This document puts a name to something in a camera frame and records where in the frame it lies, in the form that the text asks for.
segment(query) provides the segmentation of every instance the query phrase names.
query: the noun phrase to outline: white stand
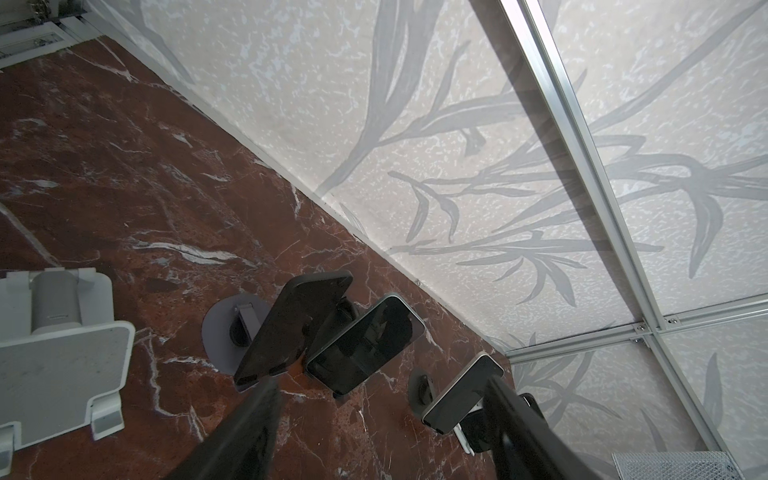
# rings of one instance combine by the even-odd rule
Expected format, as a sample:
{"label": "white stand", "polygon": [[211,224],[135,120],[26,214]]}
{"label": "white stand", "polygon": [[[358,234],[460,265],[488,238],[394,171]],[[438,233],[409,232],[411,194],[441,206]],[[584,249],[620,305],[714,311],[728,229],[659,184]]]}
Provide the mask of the white stand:
{"label": "white stand", "polygon": [[114,321],[112,282],[93,268],[0,280],[0,476],[15,450],[89,424],[94,440],[124,428],[134,334]]}

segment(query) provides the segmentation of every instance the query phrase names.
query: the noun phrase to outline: marble surface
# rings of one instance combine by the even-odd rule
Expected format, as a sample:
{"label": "marble surface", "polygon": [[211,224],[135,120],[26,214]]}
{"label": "marble surface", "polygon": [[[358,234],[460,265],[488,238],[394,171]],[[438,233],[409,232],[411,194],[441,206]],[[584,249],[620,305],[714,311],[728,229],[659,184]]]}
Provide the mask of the marble surface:
{"label": "marble surface", "polygon": [[298,364],[280,376],[271,478],[494,478],[487,454],[465,455],[406,401],[413,366],[440,390],[490,345],[138,60],[100,38],[6,68],[0,88],[3,273],[94,266],[137,329],[125,430],[21,450],[9,478],[162,477],[243,398],[207,361],[207,309],[239,292],[271,302],[294,275],[342,268],[353,301],[395,291],[428,331],[344,400]]}

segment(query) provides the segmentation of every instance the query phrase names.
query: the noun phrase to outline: black smartphone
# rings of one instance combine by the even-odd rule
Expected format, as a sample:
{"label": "black smartphone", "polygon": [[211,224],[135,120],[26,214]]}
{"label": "black smartphone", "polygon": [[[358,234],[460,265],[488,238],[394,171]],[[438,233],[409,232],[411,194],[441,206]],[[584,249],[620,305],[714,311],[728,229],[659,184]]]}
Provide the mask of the black smartphone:
{"label": "black smartphone", "polygon": [[450,432],[482,399],[488,380],[503,375],[503,368],[489,354],[480,352],[426,408],[422,422],[438,433]]}
{"label": "black smartphone", "polygon": [[237,367],[234,379],[247,386],[284,372],[312,344],[319,327],[352,283],[352,274],[308,273],[286,283]]}
{"label": "black smartphone", "polygon": [[346,395],[424,330],[405,300],[390,293],[308,358],[306,371],[335,394]]}

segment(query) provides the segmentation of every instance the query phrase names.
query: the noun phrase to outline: phone mount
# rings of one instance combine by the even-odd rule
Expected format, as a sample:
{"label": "phone mount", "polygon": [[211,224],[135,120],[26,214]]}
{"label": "phone mount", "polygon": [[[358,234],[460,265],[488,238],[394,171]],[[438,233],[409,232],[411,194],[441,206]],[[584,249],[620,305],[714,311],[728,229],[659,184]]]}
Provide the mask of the phone mount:
{"label": "phone mount", "polygon": [[424,369],[414,367],[408,379],[408,404],[411,406],[413,415],[421,420],[422,414],[436,396],[432,377]]}
{"label": "phone mount", "polygon": [[352,280],[345,270],[296,276],[272,308],[251,293],[220,300],[203,319],[208,359],[234,377],[238,392],[285,372],[302,353],[354,321],[357,308],[344,297]]}
{"label": "phone mount", "polygon": [[[235,374],[269,312],[269,304],[251,293],[229,296],[208,310],[203,318],[203,348],[219,372]],[[235,388],[242,392],[248,386]]]}
{"label": "phone mount", "polygon": [[[449,387],[448,391],[455,388],[455,385]],[[544,414],[538,406],[538,402],[530,393],[518,395],[523,401],[531,407],[536,414],[546,422]],[[411,406],[413,414],[423,422],[423,416],[427,408],[435,401],[437,395],[435,387],[432,384],[432,377],[419,367],[411,371],[408,381],[408,403]],[[461,444],[464,452],[469,455],[475,453],[487,452],[491,449],[491,439],[488,434],[485,420],[485,411],[482,407],[482,399],[471,407],[463,415],[461,421],[453,428],[453,432]]]}

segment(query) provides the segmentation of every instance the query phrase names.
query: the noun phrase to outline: wallpaper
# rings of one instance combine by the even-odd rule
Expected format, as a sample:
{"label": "wallpaper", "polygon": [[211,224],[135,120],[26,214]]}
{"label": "wallpaper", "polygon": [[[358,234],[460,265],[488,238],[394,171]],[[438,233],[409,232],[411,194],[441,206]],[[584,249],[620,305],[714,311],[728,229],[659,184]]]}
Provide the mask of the wallpaper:
{"label": "wallpaper", "polygon": [[641,256],[662,312],[765,293],[765,0],[558,10],[550,28],[627,225],[664,248]]}
{"label": "wallpaper", "polygon": [[612,453],[692,452],[700,437],[643,343],[513,366],[550,428],[603,478]]}
{"label": "wallpaper", "polygon": [[91,7],[486,336],[631,322],[515,39],[482,3]]}
{"label": "wallpaper", "polygon": [[768,480],[768,318],[666,341],[746,479]]}
{"label": "wallpaper", "polygon": [[[89,3],[497,345],[638,317],[495,2]],[[543,4],[665,313],[765,290],[764,3]]]}

